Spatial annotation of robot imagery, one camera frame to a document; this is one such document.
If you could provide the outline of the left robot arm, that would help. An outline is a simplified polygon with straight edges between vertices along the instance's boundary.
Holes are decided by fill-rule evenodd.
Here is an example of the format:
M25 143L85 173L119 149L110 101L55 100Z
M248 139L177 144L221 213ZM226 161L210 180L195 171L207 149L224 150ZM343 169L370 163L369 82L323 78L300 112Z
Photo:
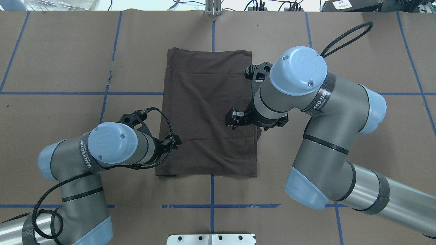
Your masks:
M62 205L41 209L1 223L2 245L106 245L113 237L100 174L109 169L153 168L159 158L181 144L177 135L164 141L143 125L135 130L119 122L105 122L80 137L59 141L39 154L38 167L58 184Z

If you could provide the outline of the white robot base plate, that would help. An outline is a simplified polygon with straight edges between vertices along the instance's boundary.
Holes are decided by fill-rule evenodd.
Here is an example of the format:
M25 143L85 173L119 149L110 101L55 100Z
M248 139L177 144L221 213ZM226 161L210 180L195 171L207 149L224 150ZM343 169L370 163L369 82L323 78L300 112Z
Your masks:
M256 245L254 234L173 234L167 245Z

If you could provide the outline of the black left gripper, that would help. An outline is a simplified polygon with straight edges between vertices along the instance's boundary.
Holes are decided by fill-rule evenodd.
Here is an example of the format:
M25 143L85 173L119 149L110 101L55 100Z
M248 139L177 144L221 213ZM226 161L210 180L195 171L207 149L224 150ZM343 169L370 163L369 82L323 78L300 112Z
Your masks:
M173 136L167 135L164 141L160 141L155 137L152 139L155 144L155 150L151 160L158 160L163 154L169 153L170 149L178 149L178 146L182 144L181 139L176 134Z

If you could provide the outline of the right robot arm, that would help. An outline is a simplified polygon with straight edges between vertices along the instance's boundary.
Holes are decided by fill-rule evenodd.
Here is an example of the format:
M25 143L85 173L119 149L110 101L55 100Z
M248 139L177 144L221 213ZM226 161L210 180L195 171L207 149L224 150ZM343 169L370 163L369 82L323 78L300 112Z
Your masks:
M379 93L327 70L310 47L290 48L274 63L260 65L263 82L247 108L230 109L225 124L283 127L294 108L310 116L285 192L317 210L331 200L377 215L435 239L435 197L347 161L358 134L369 134L386 116Z

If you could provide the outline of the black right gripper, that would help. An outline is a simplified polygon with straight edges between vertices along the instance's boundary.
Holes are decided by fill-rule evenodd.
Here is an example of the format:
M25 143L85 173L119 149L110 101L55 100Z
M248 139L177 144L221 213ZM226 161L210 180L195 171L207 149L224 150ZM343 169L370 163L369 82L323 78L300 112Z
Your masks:
M246 110L240 111L237 108L231 108L225 115L225 125L235 130L237 127L246 127L256 125L265 131L274 127L283 127L289 121L288 114L280 118L266 118L262 116L250 103Z

